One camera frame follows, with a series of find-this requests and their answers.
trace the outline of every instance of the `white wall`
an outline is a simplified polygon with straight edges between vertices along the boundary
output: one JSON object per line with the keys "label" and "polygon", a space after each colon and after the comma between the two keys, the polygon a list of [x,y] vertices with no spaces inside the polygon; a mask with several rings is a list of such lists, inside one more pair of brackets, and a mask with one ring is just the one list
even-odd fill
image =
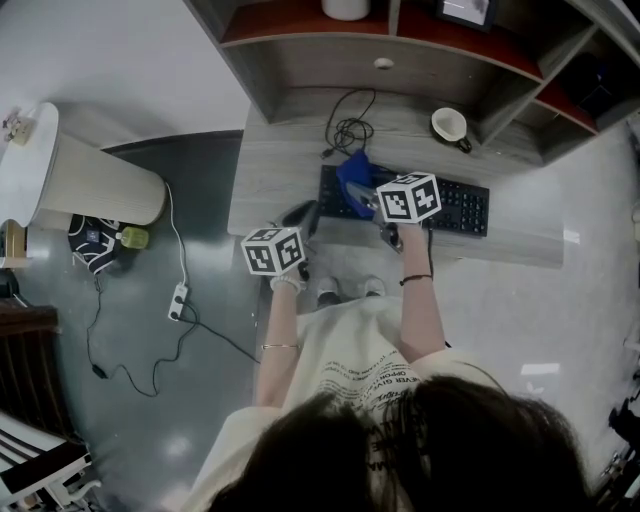
{"label": "white wall", "polygon": [[67,133],[98,147],[247,118],[246,95],[182,0],[9,0],[0,63],[0,116],[51,101]]}

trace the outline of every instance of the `white mug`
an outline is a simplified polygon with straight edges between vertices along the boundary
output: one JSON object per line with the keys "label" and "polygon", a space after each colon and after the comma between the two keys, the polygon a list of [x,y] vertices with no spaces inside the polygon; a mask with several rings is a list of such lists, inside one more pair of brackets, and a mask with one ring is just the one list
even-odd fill
{"label": "white mug", "polygon": [[322,9],[336,20],[361,20],[369,15],[371,0],[322,0]]}
{"label": "white mug", "polygon": [[473,146],[467,139],[467,120],[452,108],[440,108],[431,116],[431,132],[438,142],[471,153]]}

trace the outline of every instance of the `desk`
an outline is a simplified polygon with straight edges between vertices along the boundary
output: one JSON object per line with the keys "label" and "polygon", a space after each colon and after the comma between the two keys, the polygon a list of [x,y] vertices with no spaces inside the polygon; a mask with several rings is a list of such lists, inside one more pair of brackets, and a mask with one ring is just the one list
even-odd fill
{"label": "desk", "polygon": [[[325,124],[344,90],[299,89],[286,95],[272,124],[251,109],[238,159],[228,231],[247,235],[288,208],[318,197],[323,163],[339,165],[346,157],[320,154]],[[357,117],[370,96],[347,100],[337,121]],[[559,268],[564,239],[560,188],[527,137],[510,130],[481,148],[470,123],[471,155],[436,142],[429,132],[437,102],[395,94],[378,94],[365,120],[376,132],[367,145],[372,162],[398,171],[431,172],[491,190],[489,233],[472,238],[436,232],[434,254]],[[321,218],[314,241],[382,247],[377,228],[362,221]]]}

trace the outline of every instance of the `black strap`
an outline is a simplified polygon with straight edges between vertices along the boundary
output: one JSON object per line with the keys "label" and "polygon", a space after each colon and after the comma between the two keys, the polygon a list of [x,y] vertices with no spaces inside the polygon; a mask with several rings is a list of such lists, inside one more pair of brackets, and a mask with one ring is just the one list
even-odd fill
{"label": "black strap", "polygon": [[409,281],[419,281],[420,279],[425,279],[425,278],[433,279],[433,277],[431,277],[429,274],[419,274],[415,276],[409,276],[409,277],[405,277],[402,281],[400,281],[400,286],[404,286]]}

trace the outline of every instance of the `red shelf surface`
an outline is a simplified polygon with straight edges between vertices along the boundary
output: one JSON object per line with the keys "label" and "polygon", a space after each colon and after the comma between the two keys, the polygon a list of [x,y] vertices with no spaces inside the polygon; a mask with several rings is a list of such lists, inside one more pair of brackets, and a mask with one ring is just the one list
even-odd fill
{"label": "red shelf surface", "polygon": [[388,35],[389,7],[386,2],[363,20],[338,21],[322,11],[318,1],[274,0],[246,5],[236,11],[222,44],[293,34],[356,33]]}
{"label": "red shelf surface", "polygon": [[564,92],[562,86],[556,81],[552,81],[536,98],[538,103],[549,107],[551,110],[568,117],[574,122],[582,125],[592,133],[598,133],[595,121],[583,110],[576,107]]}
{"label": "red shelf surface", "polygon": [[540,68],[519,38],[494,26],[489,33],[434,18],[426,6],[403,3],[398,36],[454,48],[542,81]]}

